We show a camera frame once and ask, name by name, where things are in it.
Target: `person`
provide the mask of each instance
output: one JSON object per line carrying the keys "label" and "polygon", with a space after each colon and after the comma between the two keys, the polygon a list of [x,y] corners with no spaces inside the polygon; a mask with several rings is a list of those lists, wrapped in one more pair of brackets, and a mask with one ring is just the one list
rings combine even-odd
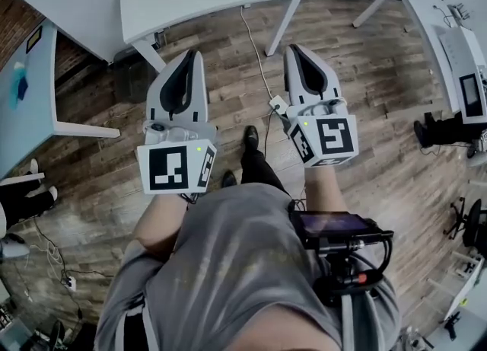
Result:
{"label": "person", "polygon": [[480,138],[485,129],[487,129],[487,123],[463,123],[461,112],[455,114],[454,118],[438,121],[434,120],[431,113],[426,113],[425,125],[419,121],[414,122],[414,132],[423,148],[433,145],[449,145],[455,142],[472,144],[473,140]]}
{"label": "person", "polygon": [[[36,159],[32,159],[27,175],[38,173],[39,164]],[[40,180],[0,186],[0,238],[3,238],[6,231],[20,220],[40,215],[53,207],[58,197],[58,190],[54,186],[36,196],[26,196],[39,187]]]}
{"label": "person", "polygon": [[[227,172],[222,190],[189,209],[178,196],[154,197],[107,293],[95,349],[341,349],[341,310],[313,291],[320,266],[294,232],[291,198],[254,126],[243,143],[241,185]],[[305,180],[308,209],[346,210],[333,167],[306,169]],[[360,350],[390,349],[399,334],[393,287],[384,280],[375,294],[373,308],[354,298]]]}

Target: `wooden floor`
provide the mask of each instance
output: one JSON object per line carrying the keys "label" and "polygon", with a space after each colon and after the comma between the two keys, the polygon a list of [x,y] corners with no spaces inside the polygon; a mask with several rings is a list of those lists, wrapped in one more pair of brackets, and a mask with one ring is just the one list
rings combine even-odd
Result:
{"label": "wooden floor", "polygon": [[[425,279],[441,276],[445,257],[461,243],[442,234],[452,222],[450,202],[465,194],[467,176],[482,179],[485,172],[466,171],[464,148],[441,147],[438,155],[422,155],[412,131],[417,117],[386,120],[386,110],[440,97],[440,91],[425,61],[419,33],[401,2],[390,1],[362,27],[351,27],[371,1],[303,0],[276,54],[263,59],[263,68],[272,93],[282,96],[286,95],[282,61],[286,44],[312,49],[336,70],[349,111],[357,116],[360,142],[360,155],[338,168],[340,186],[352,212],[396,232],[387,272],[397,290],[404,324],[428,333],[440,317],[419,306],[428,291]],[[261,54],[279,12],[278,3],[244,11]],[[255,52],[237,8],[172,27],[161,39],[166,44],[161,50],[165,60],[189,48],[203,54],[209,113],[219,128],[214,190],[226,169],[241,174],[244,127],[253,124],[261,139],[265,135],[268,95]],[[143,142],[145,104],[118,103],[113,73],[103,71],[82,87],[59,93],[57,107],[61,121],[116,127],[122,135],[101,140],[59,137],[35,152],[46,181],[59,189],[56,207],[37,222],[62,249],[68,269],[113,275],[149,201],[142,192],[134,153]],[[275,117],[267,155],[289,193],[300,197],[303,167]],[[470,191],[467,205],[482,194]],[[29,244],[45,249],[46,242],[32,221],[13,229]],[[33,248],[27,267],[25,259],[10,260],[0,270],[32,322],[54,315],[72,327],[77,306],[56,278],[61,266],[53,266],[56,274],[46,254]],[[76,279],[74,298],[84,319],[96,323],[110,279],[97,273],[79,273]]]}

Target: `black object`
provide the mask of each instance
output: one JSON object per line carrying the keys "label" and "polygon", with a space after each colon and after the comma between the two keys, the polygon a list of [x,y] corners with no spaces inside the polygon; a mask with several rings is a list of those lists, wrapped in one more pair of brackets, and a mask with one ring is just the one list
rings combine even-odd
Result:
{"label": "black object", "polygon": [[115,55],[113,71],[117,99],[133,104],[146,100],[147,90],[157,76],[154,67],[133,49]]}
{"label": "black object", "polygon": [[426,127],[434,125],[435,122],[436,121],[434,120],[432,113],[425,113],[425,125],[426,125]]}
{"label": "black object", "polygon": [[40,39],[43,37],[43,26],[40,25],[39,29],[34,31],[32,35],[29,37],[29,40],[27,40],[27,46],[25,47],[25,53],[29,53],[32,48],[36,46],[36,44],[40,41]]}
{"label": "black object", "polygon": [[51,335],[49,337],[49,351],[54,351],[56,349],[56,344],[58,343],[58,340],[63,340],[64,339],[64,325],[62,325],[62,322],[59,320],[56,320],[56,322],[53,325],[53,329],[51,330]]}
{"label": "black object", "polygon": [[[169,155],[176,155],[179,167],[169,165]],[[151,190],[175,190],[188,188],[188,158],[185,146],[154,148],[149,151],[149,187]],[[156,177],[167,177],[159,181]]]}
{"label": "black object", "polygon": [[196,50],[188,50],[183,61],[161,88],[159,100],[162,108],[169,113],[170,120],[173,119],[173,114],[182,113],[191,104],[193,66],[196,54]]}
{"label": "black object", "polygon": [[94,337],[97,326],[84,323],[75,340],[69,345],[68,351],[87,351],[94,349]]}
{"label": "black object", "polygon": [[[348,212],[301,212],[295,201],[288,206],[289,218],[306,250],[314,250],[322,276],[313,289],[327,306],[339,304],[341,295],[372,290],[382,279],[392,255],[393,231],[382,231],[374,220]],[[384,260],[378,269],[356,271],[352,254],[365,245],[382,243]],[[325,274],[322,257],[329,271]]]}
{"label": "black object", "polygon": [[487,331],[484,332],[476,345],[470,351],[485,351],[487,349]]}
{"label": "black object", "polygon": [[323,99],[323,93],[328,87],[328,78],[325,73],[299,49],[299,46],[291,44],[289,48],[294,53],[304,90],[311,95],[319,95]]}
{"label": "black object", "polygon": [[448,331],[450,340],[453,342],[457,338],[457,332],[455,331],[455,324],[461,319],[460,312],[458,311],[453,316],[448,318],[447,323],[444,325],[444,329]]}
{"label": "black object", "polygon": [[462,203],[460,211],[454,203],[450,204],[450,207],[453,208],[455,211],[455,217],[457,221],[455,222],[455,225],[450,228],[450,230],[443,231],[443,234],[451,235],[451,233],[453,232],[453,234],[450,236],[450,240],[453,240],[458,235],[458,232],[465,230],[465,232],[463,233],[463,243],[466,247],[472,247],[476,237],[477,225],[479,224],[482,201],[480,199],[475,201],[475,203],[472,205],[472,208],[470,209],[469,215],[463,214],[465,211],[465,198],[461,196],[459,201]]}
{"label": "black object", "polygon": [[237,178],[232,171],[228,170],[225,171],[223,178],[221,179],[221,188],[224,189],[225,187],[230,186],[237,186]]}
{"label": "black object", "polygon": [[428,132],[425,127],[419,122],[415,121],[413,124],[414,133],[416,134],[416,138],[421,144],[422,148],[429,148],[431,147],[431,143],[428,141]]}
{"label": "black object", "polygon": [[20,99],[21,101],[24,100],[25,97],[25,91],[27,91],[28,85],[27,85],[27,79],[25,76],[22,76],[21,80],[18,82],[18,89],[17,89],[17,98]]}
{"label": "black object", "polygon": [[487,211],[482,210],[482,201],[478,199],[472,205],[469,214],[464,215],[465,199],[460,197],[460,201],[462,203],[460,211],[453,203],[450,205],[455,210],[457,222],[449,231],[443,233],[450,235],[453,232],[450,239],[454,239],[459,231],[465,231],[462,237],[463,245],[475,247],[479,254],[487,257]]}
{"label": "black object", "polygon": [[245,149],[259,148],[259,133],[254,125],[245,128],[245,132],[243,133],[243,144],[245,145]]}
{"label": "black object", "polygon": [[240,160],[242,164],[242,184],[264,183],[274,186],[287,194],[281,181],[258,149],[246,148]]}
{"label": "black object", "polygon": [[429,121],[423,129],[427,145],[450,145],[455,142],[471,144],[480,138],[484,129],[487,129],[487,123],[464,124],[462,113],[458,112],[454,118]]}
{"label": "black object", "polygon": [[39,187],[40,182],[38,180],[0,186],[0,203],[5,211],[7,229],[17,224],[21,219],[29,219],[53,207],[54,199],[49,191],[26,197],[28,193],[37,190]]}

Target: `smartphone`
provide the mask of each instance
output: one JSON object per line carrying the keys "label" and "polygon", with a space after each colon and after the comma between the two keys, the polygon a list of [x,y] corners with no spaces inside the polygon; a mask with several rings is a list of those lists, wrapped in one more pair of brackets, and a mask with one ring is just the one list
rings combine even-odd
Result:
{"label": "smartphone", "polygon": [[321,238],[329,242],[362,240],[375,244],[393,236],[392,231],[383,231],[374,220],[348,212],[294,212],[291,221],[305,247],[319,246]]}

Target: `brick wall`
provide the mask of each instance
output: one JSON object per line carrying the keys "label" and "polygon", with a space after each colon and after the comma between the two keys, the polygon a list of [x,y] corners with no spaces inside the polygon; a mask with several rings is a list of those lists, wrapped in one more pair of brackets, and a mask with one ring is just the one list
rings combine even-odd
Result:
{"label": "brick wall", "polygon": [[0,69],[43,19],[23,0],[0,0]]}

